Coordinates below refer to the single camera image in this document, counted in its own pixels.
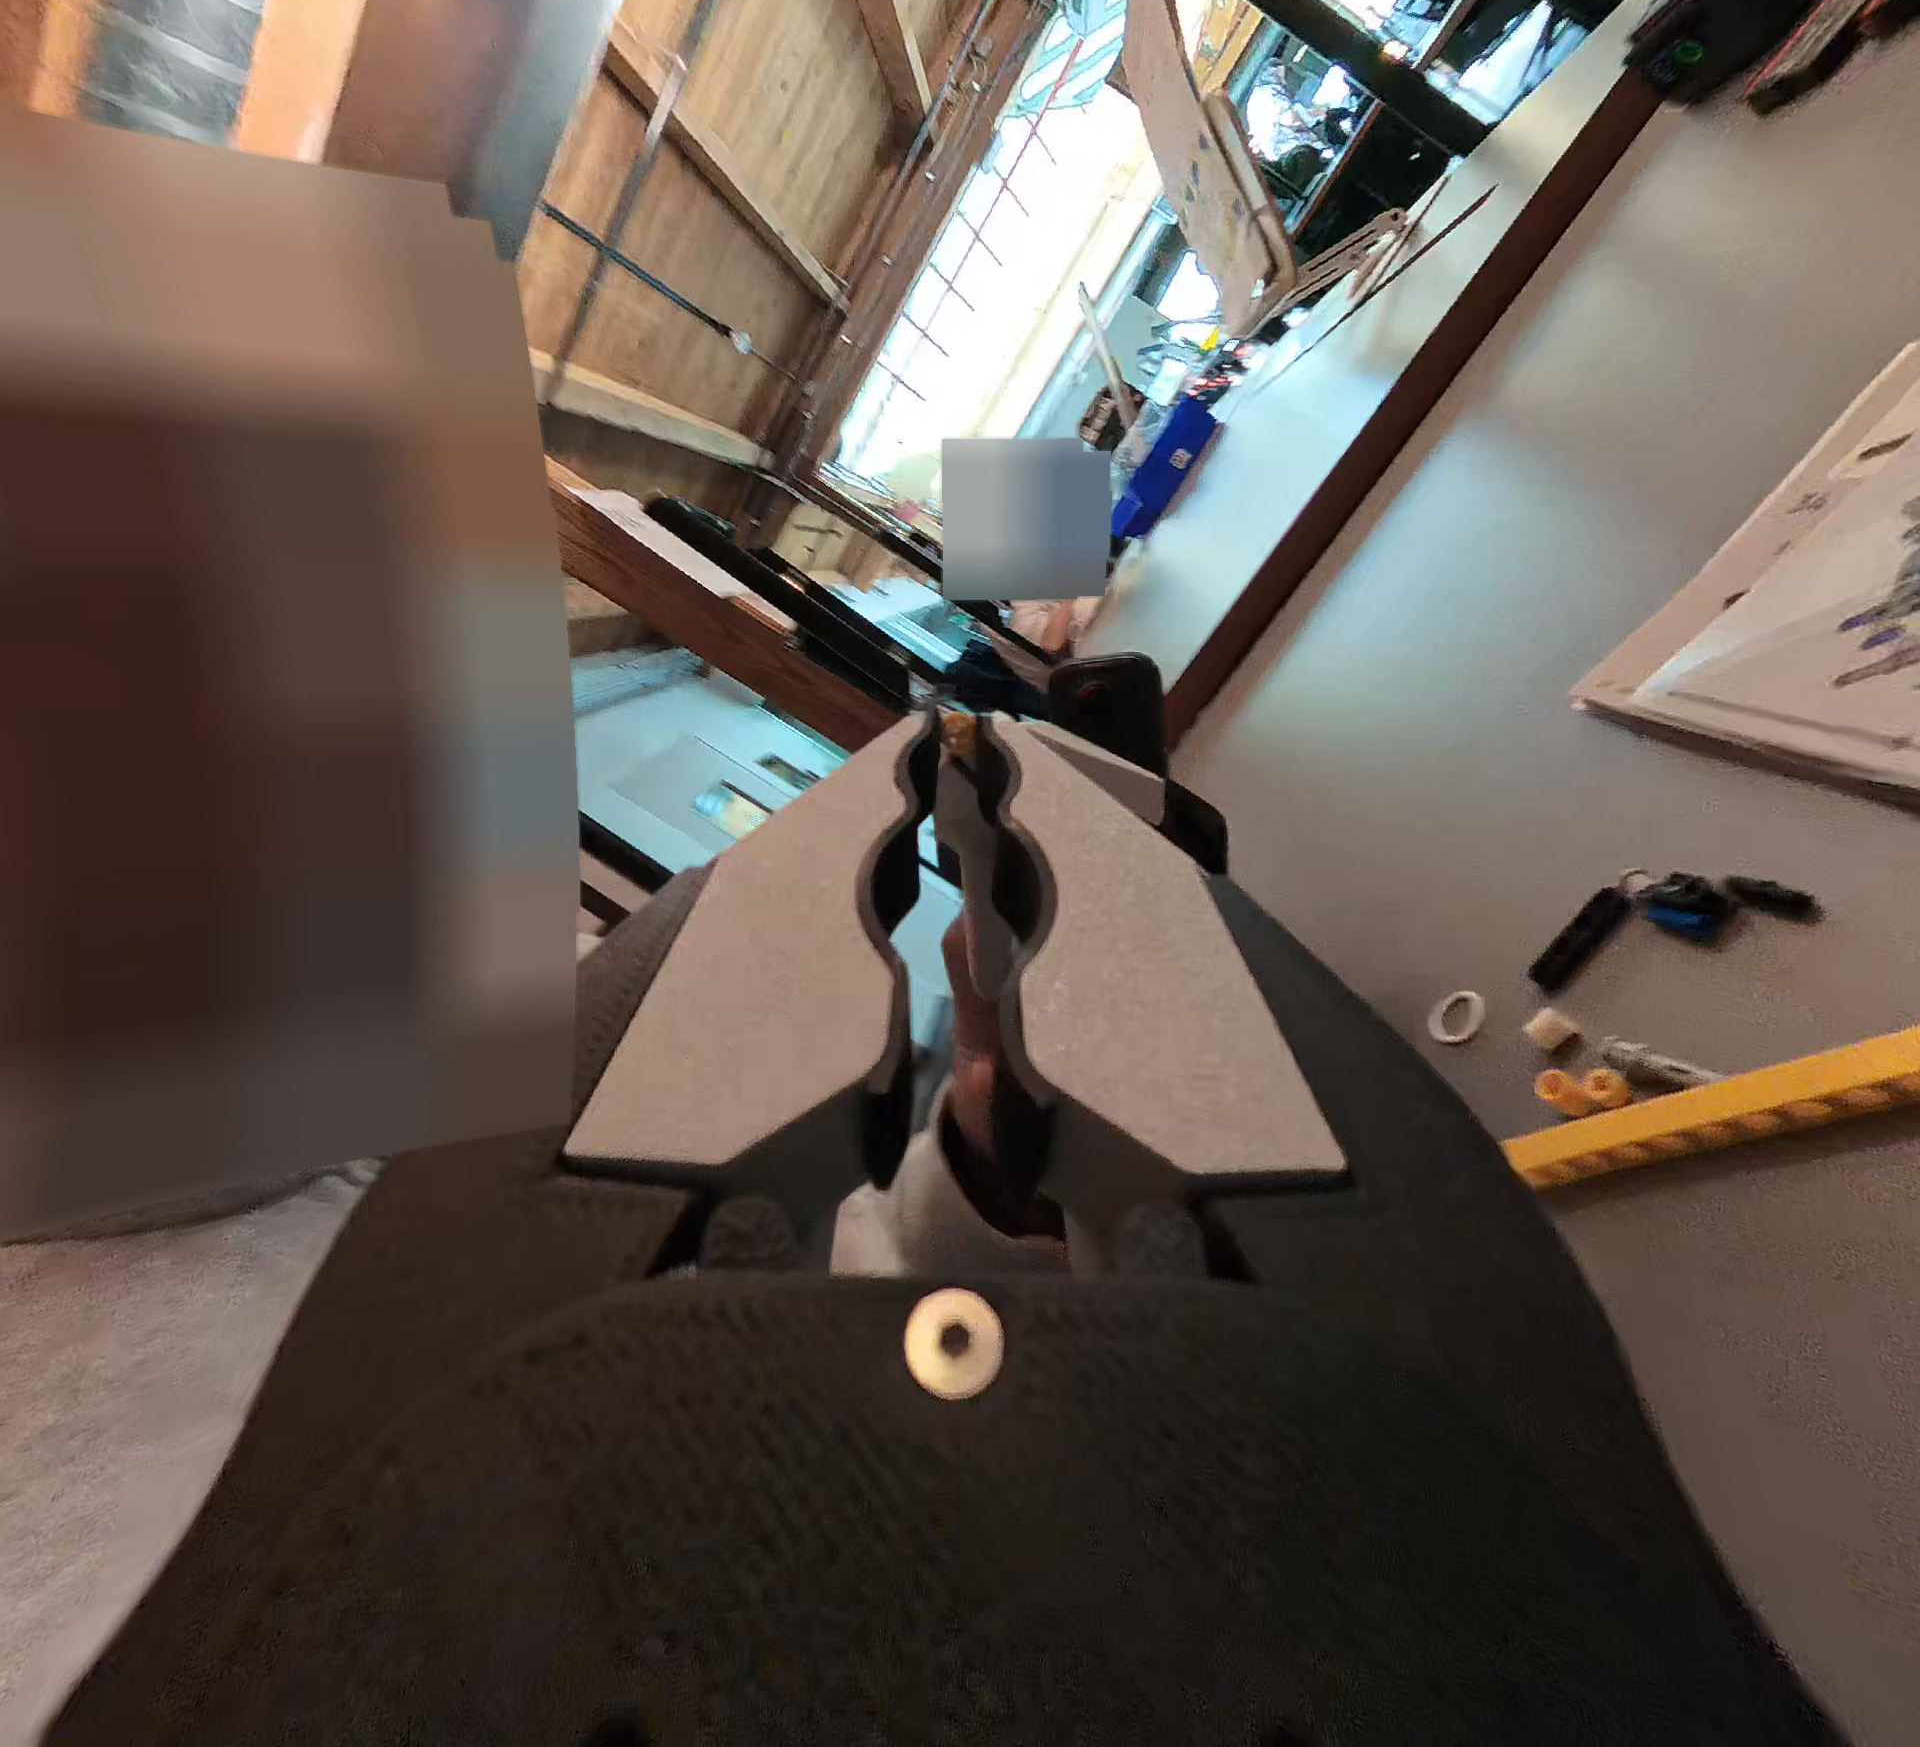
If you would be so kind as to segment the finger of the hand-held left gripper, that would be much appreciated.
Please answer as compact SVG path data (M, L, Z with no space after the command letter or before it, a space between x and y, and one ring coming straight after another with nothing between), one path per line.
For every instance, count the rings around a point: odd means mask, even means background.
M972 986L1000 1001L1038 938L1038 859L1007 824L1020 770L1008 745L948 746L937 782L937 837L959 867Z

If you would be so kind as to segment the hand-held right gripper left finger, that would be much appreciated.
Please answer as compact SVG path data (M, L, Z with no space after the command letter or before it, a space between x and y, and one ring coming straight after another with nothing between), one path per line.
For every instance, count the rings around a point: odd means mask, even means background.
M578 1174L695 1191L894 1182L939 719L880 734L710 866L566 1144Z

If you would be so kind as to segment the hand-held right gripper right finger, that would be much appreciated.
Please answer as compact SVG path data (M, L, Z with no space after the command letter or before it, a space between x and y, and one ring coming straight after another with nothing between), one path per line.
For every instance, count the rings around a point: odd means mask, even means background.
M1092 1250L1146 1207L1349 1183L1165 785L1053 727L977 725L977 986L996 1139Z

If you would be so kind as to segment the blue lego piece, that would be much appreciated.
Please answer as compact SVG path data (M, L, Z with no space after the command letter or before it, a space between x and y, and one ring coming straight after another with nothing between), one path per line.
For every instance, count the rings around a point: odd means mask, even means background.
M1691 871L1651 880L1630 897L1651 925L1684 944L1714 946L1742 916L1737 896Z

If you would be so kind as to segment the black lego connector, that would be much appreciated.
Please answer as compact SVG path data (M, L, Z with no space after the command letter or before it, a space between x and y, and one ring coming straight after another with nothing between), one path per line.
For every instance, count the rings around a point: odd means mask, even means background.
M1620 886L1596 889L1528 964L1528 982L1546 997L1564 993L1633 912L1634 897Z

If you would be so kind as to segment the grey lego axle pin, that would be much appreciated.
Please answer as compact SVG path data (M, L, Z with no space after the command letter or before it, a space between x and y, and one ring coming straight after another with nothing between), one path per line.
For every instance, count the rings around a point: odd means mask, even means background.
M1729 1079L1728 1072L1671 1056L1645 1042L1619 1036L1604 1036L1595 1042L1599 1064L1620 1072L1633 1084L1678 1094L1701 1088L1714 1088Z

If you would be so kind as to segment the long yellow lego beam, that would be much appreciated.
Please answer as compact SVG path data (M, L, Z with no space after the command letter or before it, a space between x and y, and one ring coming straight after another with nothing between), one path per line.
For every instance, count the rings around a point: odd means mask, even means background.
M1919 1026L1778 1062L1704 1088L1596 1112L1501 1144L1511 1171L1559 1189L1769 1137L1914 1112Z

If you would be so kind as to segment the lego instruction booklet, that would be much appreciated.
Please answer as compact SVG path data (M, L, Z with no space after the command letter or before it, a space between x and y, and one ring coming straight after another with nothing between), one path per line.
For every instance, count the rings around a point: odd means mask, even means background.
M1573 707L1917 804L1919 342Z

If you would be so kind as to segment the person's left hand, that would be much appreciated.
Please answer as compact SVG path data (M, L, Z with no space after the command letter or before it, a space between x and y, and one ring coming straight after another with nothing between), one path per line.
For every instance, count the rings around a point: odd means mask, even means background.
M948 1170L972 1209L1011 1237L1065 1241L1065 1221L1053 1202L1020 1198L1007 1175L992 1128L999 1072L994 1009L972 993L955 993L953 1069L937 1113L937 1134Z

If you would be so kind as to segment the blue storage bin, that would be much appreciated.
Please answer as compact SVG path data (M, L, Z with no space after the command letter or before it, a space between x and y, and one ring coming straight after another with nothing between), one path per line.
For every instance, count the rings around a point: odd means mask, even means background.
M1112 535L1126 546L1149 535L1180 497L1218 433L1218 421L1195 395L1141 407L1116 453Z

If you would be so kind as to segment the grey table with wooden edge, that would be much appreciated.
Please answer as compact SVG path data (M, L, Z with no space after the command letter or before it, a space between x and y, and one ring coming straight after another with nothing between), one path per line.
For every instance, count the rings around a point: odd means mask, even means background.
M1180 742L1642 134L1625 0L1220 404L1220 435L1124 560L1092 654L1139 653Z

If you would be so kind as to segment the white board panel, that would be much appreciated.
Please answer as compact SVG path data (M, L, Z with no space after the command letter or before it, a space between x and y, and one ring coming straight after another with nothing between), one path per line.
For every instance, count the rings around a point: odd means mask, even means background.
M1198 90L1175 0L1127 0L1120 65L1163 199L1218 286L1224 334L1249 339L1291 296L1299 257L1235 102Z

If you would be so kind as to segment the black battery pack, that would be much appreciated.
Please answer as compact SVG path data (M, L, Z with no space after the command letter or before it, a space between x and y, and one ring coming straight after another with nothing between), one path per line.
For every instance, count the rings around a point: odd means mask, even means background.
M1865 47L1914 30L1919 0L1813 0L1748 80L1742 102L1771 115L1827 84Z

